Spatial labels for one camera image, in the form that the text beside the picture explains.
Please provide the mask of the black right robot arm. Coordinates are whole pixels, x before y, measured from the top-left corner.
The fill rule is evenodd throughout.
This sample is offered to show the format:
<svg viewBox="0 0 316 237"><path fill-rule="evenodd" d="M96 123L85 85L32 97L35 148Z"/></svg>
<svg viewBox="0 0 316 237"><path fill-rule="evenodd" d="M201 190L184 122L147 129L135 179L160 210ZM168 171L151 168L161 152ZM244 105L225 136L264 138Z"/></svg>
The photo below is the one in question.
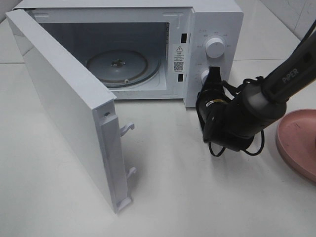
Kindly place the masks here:
<svg viewBox="0 0 316 237"><path fill-rule="evenodd" d="M196 111L203 141L213 156L226 149L256 156L265 144L264 129L284 116L287 101L316 79L316 25L292 54L266 77L244 79L238 87L209 67L197 94Z"/></svg>

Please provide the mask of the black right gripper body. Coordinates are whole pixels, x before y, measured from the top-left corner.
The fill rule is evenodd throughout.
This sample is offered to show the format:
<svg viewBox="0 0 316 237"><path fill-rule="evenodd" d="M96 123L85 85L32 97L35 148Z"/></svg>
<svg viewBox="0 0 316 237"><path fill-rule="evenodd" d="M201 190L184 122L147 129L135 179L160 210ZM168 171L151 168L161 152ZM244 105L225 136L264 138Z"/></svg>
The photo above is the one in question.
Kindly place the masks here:
<svg viewBox="0 0 316 237"><path fill-rule="evenodd" d="M222 82L220 67L209 67L196 100L196 112L201 128L221 117L225 106L230 102L224 93Z"/></svg>

